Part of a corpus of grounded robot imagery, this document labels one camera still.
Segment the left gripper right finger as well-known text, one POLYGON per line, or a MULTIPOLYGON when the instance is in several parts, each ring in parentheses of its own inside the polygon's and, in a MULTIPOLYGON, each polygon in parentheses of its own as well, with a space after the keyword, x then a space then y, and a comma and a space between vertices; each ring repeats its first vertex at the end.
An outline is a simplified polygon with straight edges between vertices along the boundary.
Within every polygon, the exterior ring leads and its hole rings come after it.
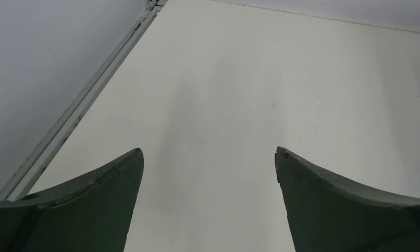
POLYGON ((275 168, 296 251, 420 251, 420 198, 358 183, 282 147, 275 168))

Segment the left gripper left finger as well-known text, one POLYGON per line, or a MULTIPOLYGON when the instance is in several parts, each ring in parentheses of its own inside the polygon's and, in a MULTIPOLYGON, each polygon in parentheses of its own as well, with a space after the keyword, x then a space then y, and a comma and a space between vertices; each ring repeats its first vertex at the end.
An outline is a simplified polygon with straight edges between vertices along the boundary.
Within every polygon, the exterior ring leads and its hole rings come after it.
POLYGON ((0 251, 123 251, 144 170, 141 149, 54 187, 0 202, 0 251))

